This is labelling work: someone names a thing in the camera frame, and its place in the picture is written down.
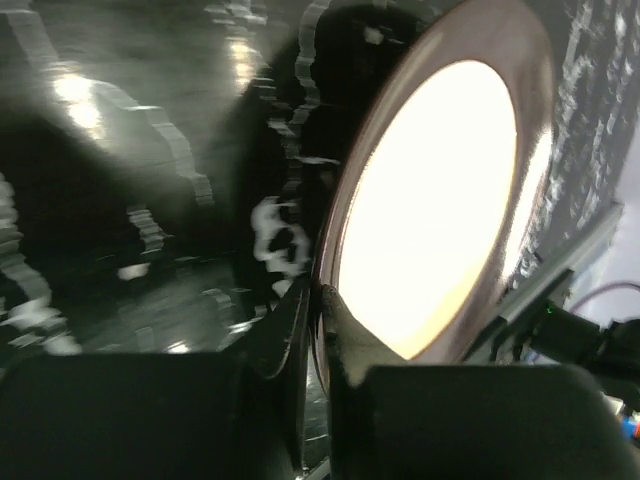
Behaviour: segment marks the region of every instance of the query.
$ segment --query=red wire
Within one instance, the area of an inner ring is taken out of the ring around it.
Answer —
[[[578,300],[571,307],[569,312],[571,312],[571,313],[576,312],[577,310],[582,308],[585,303],[587,303],[590,300],[593,300],[594,298],[602,295],[603,293],[611,292],[613,290],[621,290],[623,288],[631,288],[633,290],[636,290],[636,291],[640,292],[640,284],[635,283],[635,282],[624,281],[624,282],[608,283],[608,284],[603,285],[602,287],[596,288],[592,292],[586,294],[584,297],[582,297],[580,300]]]

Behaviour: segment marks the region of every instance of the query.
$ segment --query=bright light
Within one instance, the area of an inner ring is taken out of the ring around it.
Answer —
[[[176,342],[167,348],[168,353],[189,353],[189,347],[184,342]]]
[[[338,290],[367,329],[404,358],[455,318],[496,242],[515,167],[509,91],[463,61],[402,106],[351,206]]]
[[[118,278],[120,280],[133,280],[134,278],[144,277],[149,272],[149,264],[141,263],[139,265],[129,265],[118,270]]]
[[[81,103],[91,100],[91,81],[75,74],[64,74],[53,82],[56,94],[65,102]]]

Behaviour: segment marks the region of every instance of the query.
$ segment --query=cable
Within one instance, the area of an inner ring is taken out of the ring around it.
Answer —
[[[580,300],[578,300],[571,307],[569,312],[570,313],[576,312],[577,310],[582,308],[585,303],[589,302],[590,300],[593,300],[594,298],[602,295],[603,293],[611,292],[613,290],[620,290],[620,289],[623,289],[623,288],[631,288],[633,290],[637,290],[638,292],[640,292],[640,284],[635,283],[635,282],[625,281],[625,282],[608,283],[607,285],[603,285],[602,287],[596,288],[592,292],[586,294],[584,297],[582,297]]]

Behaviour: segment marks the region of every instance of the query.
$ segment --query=blue component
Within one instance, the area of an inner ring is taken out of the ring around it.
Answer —
[[[628,439],[632,439],[636,436],[636,430],[638,428],[638,422],[630,419],[623,418],[622,419],[622,432],[624,436]]]

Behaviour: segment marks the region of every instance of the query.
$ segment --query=black reflective surface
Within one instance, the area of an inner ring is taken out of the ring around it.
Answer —
[[[457,3],[0,0],[1,362],[250,328],[308,267],[376,92]],[[520,277],[610,201],[640,92],[637,0],[527,3],[558,97]]]

